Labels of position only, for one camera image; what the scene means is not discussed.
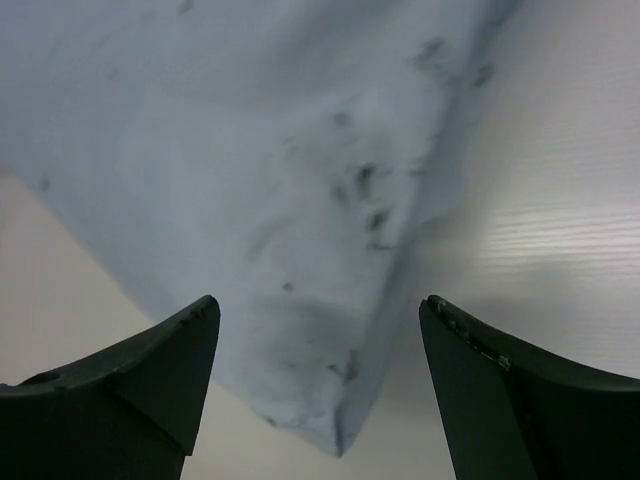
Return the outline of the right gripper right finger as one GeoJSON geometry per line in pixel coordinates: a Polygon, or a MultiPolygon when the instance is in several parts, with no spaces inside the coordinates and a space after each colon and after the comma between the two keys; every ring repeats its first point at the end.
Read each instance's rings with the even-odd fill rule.
{"type": "Polygon", "coordinates": [[[456,478],[638,478],[638,380],[541,349],[436,295],[419,320],[456,478]]]}

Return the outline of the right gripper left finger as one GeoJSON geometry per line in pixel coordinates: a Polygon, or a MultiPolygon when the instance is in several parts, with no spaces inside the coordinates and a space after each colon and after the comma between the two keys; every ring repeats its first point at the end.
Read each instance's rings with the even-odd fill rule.
{"type": "Polygon", "coordinates": [[[198,435],[220,308],[163,322],[1,387],[4,479],[178,479],[198,435]]]}

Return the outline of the light blue pillowcase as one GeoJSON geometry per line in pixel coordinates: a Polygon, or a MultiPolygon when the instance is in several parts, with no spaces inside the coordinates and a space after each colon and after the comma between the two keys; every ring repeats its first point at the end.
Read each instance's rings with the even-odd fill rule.
{"type": "Polygon", "coordinates": [[[5,1],[1,162],[148,314],[209,294],[214,379],[340,457],[444,144],[512,1],[5,1]]]}

